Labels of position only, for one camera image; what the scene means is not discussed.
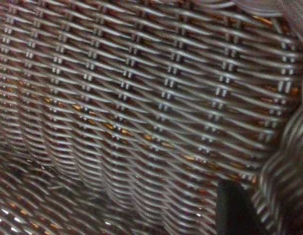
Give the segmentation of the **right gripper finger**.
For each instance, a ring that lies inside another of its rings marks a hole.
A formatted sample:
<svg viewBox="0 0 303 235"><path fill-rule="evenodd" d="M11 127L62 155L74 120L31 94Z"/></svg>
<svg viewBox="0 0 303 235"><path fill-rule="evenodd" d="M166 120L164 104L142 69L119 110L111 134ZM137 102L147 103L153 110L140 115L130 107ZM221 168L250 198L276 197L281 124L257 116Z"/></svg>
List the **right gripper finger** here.
<svg viewBox="0 0 303 235"><path fill-rule="evenodd" d="M237 182L222 180L216 202L218 235L260 235L262 225L246 190Z"/></svg>

